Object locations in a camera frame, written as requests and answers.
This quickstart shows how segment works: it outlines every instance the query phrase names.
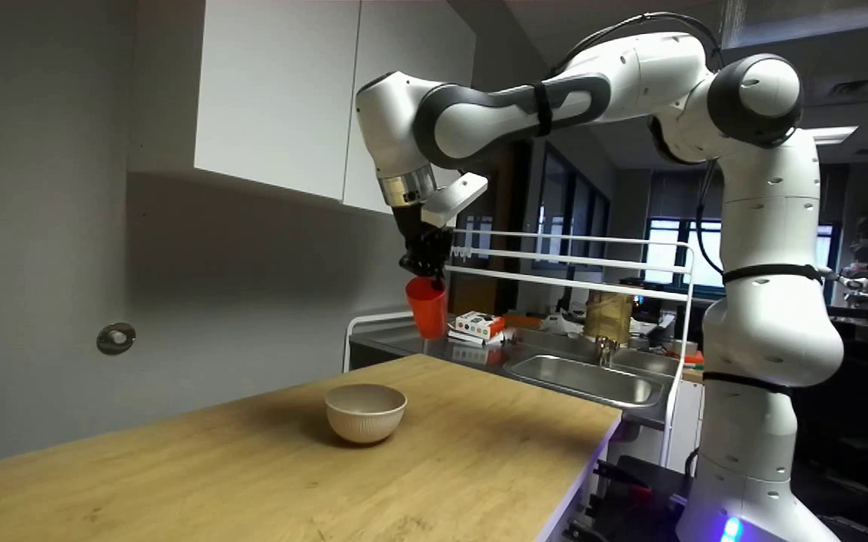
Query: ceiling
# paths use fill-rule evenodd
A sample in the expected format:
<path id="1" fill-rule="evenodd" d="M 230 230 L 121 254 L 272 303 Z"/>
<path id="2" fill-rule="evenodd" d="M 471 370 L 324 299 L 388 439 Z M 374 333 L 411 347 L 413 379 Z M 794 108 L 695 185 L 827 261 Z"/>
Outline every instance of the ceiling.
<path id="1" fill-rule="evenodd" d="M 507 0 L 552 67 L 586 34 L 635 11 L 684 11 L 723 37 L 726 60 L 774 51 L 800 74 L 800 127 L 855 124 L 822 163 L 868 163 L 868 0 Z M 595 127 L 617 170 L 672 170 L 648 137 L 648 120 Z"/>

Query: upper cabinet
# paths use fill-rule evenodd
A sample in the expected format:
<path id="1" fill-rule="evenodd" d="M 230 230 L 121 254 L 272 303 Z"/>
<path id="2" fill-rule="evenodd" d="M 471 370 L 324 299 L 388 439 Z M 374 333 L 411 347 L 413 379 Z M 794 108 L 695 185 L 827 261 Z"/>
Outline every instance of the upper cabinet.
<path id="1" fill-rule="evenodd" d="M 353 84 L 361 87 L 386 73 L 471 84 L 472 49 L 472 31 L 445 0 L 361 0 Z M 350 131 L 344 203 L 388 211 L 354 120 Z"/>
<path id="2" fill-rule="evenodd" d="M 138 0 L 130 171 L 386 211 L 353 92 L 392 69 L 466 84 L 472 34 L 444 0 Z"/>

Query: wooden table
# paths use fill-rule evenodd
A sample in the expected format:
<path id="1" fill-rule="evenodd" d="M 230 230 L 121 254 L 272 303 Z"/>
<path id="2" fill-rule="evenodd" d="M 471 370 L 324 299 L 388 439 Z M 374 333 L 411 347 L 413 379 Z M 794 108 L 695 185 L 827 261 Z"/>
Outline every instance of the wooden table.
<path id="1" fill-rule="evenodd" d="M 339 382 L 408 393 L 401 431 L 330 438 Z M 542 538 L 617 420 L 411 356 L 0 461 L 0 538 Z"/>

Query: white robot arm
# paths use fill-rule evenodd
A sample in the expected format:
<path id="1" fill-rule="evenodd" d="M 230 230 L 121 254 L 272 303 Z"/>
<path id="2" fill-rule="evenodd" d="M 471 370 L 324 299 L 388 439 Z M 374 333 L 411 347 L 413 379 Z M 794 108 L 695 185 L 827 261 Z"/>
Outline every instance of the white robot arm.
<path id="1" fill-rule="evenodd" d="M 573 124 L 655 118 L 656 141 L 682 163 L 715 160 L 726 178 L 726 299 L 705 313 L 705 423 L 700 469 L 677 525 L 695 538 L 835 538 L 789 490 L 794 452 L 792 385 L 842 364 L 842 338 L 814 270 L 819 160 L 794 131 L 799 74 L 770 55 L 709 73 L 689 34 L 642 34 L 590 44 L 539 81 L 481 92 L 411 78 L 365 84 L 361 133 L 386 203 L 408 242 L 403 267 L 441 276 L 445 211 L 486 181 L 436 187 L 435 166 L 465 166 L 503 140 Z"/>

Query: white bowl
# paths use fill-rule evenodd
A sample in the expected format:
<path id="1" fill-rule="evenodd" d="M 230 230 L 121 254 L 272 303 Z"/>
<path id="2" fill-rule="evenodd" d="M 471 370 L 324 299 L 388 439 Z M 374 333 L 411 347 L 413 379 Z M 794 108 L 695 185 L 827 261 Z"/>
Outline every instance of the white bowl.
<path id="1" fill-rule="evenodd" d="M 392 438 L 403 420 L 408 394 L 388 385 L 339 385 L 324 398 L 324 420 L 346 442 L 380 442 Z"/>

